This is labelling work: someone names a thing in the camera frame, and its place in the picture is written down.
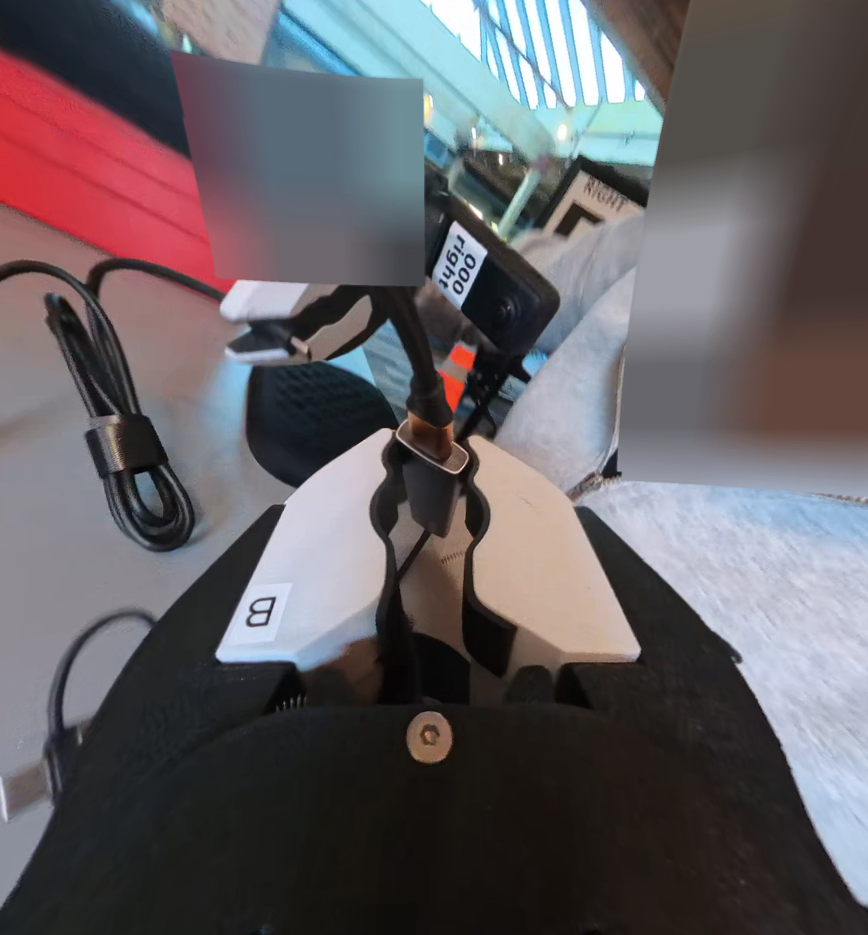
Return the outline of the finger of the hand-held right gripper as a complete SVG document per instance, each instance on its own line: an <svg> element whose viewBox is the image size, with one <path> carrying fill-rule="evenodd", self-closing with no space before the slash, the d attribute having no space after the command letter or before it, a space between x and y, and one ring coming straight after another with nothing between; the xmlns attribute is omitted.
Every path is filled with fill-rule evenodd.
<svg viewBox="0 0 868 935"><path fill-rule="evenodd" d="M373 308L367 292L332 292L290 317L259 318L225 347L244 365L322 363L365 342Z"/></svg>
<svg viewBox="0 0 868 935"><path fill-rule="evenodd" d="M232 323L291 318L309 287L308 283L236 281L222 298L221 317Z"/></svg>

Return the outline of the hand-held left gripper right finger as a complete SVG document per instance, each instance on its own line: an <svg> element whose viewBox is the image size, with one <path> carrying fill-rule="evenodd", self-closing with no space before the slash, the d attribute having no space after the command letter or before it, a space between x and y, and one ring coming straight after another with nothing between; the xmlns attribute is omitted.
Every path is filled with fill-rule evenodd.
<svg viewBox="0 0 868 935"><path fill-rule="evenodd" d="M471 474L463 564L463 647L500 680L541 666L634 663L640 646L573 502L482 437Z"/></svg>

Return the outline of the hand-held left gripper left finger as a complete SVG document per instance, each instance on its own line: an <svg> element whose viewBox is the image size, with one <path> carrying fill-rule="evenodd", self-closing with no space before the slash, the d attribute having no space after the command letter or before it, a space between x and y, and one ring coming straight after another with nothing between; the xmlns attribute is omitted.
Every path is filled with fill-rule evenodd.
<svg viewBox="0 0 868 935"><path fill-rule="evenodd" d="M381 429L285 501L215 657L298 669L379 669L376 616L386 575L370 503L386 478Z"/></svg>

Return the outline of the grey wedge adapter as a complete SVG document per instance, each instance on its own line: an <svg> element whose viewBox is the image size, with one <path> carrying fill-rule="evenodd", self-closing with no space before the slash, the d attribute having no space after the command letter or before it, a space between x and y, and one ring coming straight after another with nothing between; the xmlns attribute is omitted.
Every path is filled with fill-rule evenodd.
<svg viewBox="0 0 868 935"><path fill-rule="evenodd" d="M453 441L450 454L438 459L415 436L409 420L397 428L394 439L411 518L424 532L447 537L469 474L470 452Z"/></svg>

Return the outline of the person's right forearm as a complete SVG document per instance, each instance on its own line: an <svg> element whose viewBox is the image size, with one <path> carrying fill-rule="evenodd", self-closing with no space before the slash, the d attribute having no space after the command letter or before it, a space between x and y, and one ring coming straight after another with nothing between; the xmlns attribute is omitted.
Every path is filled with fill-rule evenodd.
<svg viewBox="0 0 868 935"><path fill-rule="evenodd" d="M645 213L589 225L564 236L530 230L511 247L557 289L559 309L534 344L551 355L593 305L639 259Z"/></svg>

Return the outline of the black mesh pad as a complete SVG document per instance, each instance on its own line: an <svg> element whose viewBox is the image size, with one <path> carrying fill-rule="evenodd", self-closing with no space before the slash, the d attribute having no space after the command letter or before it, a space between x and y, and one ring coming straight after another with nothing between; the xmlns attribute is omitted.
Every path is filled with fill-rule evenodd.
<svg viewBox="0 0 868 935"><path fill-rule="evenodd" d="M291 487L398 421L383 393L347 370L319 362L253 367L245 436L258 465Z"/></svg>

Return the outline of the black framed marker sign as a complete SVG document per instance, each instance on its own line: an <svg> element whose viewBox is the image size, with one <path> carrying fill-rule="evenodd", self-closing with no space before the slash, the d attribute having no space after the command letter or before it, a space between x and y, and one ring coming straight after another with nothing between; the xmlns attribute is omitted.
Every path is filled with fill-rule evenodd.
<svg viewBox="0 0 868 935"><path fill-rule="evenodd" d="M533 228L569 238L590 226L638 216L648 204L650 181L633 167L578 155L568 164Z"/></svg>

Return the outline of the red plastic bin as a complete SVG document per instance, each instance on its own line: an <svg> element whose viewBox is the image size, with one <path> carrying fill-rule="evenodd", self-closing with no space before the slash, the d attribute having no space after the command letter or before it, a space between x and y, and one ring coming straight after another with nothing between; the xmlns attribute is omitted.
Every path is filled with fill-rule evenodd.
<svg viewBox="0 0 868 935"><path fill-rule="evenodd" d="M0 51L0 204L112 255L222 290L191 163Z"/></svg>

